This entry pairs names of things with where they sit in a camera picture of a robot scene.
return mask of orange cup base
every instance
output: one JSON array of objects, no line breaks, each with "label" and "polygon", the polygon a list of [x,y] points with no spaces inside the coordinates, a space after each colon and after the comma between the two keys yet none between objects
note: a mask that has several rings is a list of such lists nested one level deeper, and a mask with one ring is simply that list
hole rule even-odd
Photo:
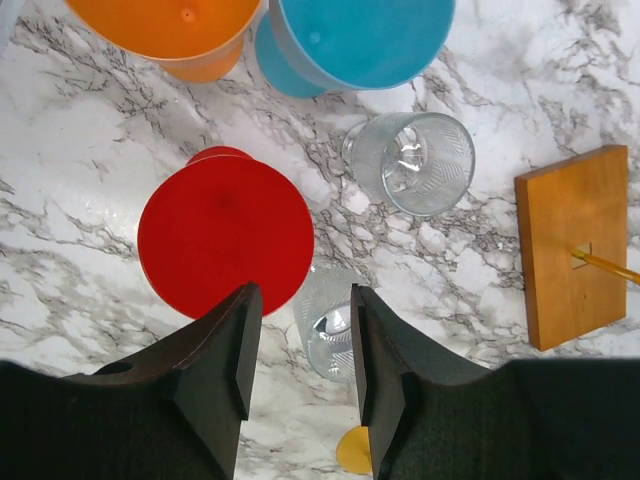
[{"label": "orange cup base", "polygon": [[224,77],[231,69],[238,63],[242,56],[242,48],[244,46],[244,40],[239,38],[237,45],[226,56],[217,58],[216,60],[199,65],[197,67],[185,67],[185,68],[170,68],[165,67],[164,70],[169,74],[180,80],[191,83],[209,83],[215,82],[221,77]]}]

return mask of wooden board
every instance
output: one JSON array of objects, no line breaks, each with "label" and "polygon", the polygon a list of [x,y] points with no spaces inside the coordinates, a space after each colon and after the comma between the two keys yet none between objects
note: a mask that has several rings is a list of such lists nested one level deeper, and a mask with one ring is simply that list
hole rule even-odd
[{"label": "wooden board", "polygon": [[529,339],[540,350],[626,315],[626,281],[571,250],[627,264],[627,147],[612,145],[516,177]]}]

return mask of yellow cup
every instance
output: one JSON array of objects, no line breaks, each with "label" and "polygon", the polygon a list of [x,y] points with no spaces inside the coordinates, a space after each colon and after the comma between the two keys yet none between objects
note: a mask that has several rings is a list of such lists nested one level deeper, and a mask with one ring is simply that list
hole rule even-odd
[{"label": "yellow cup", "polygon": [[96,33],[187,82],[213,82],[242,55],[260,0],[67,0]]}]

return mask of red cup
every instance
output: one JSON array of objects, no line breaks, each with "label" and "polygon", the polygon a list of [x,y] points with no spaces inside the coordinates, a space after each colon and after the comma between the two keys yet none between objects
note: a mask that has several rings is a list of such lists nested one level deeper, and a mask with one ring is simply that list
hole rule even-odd
[{"label": "red cup", "polygon": [[200,318],[257,283],[267,315],[300,288],[313,257],[311,215],[296,187],[241,150],[213,147],[151,196],[138,229],[142,268],[156,293]]}]

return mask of marble surface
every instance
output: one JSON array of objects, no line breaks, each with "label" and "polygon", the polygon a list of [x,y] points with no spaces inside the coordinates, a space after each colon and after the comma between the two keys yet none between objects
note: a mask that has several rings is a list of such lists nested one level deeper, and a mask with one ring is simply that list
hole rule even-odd
[{"label": "marble surface", "polygon": [[[293,181],[316,252],[363,274],[404,318],[495,366],[528,345],[514,175],[603,144],[630,147],[629,265],[640,269],[640,3],[459,0],[439,58],[383,92],[286,98],[249,33],[223,80],[186,85],[107,45],[60,0],[27,2],[0,60],[0,357],[93,372],[186,323],[149,287],[135,237],[154,189],[204,147],[238,146]],[[472,134],[478,168],[428,220],[371,204],[339,156],[376,114],[434,111]],[[629,318],[545,355],[640,354]],[[350,478],[335,465],[352,392],[316,377],[290,309],[265,320],[236,478]]]}]

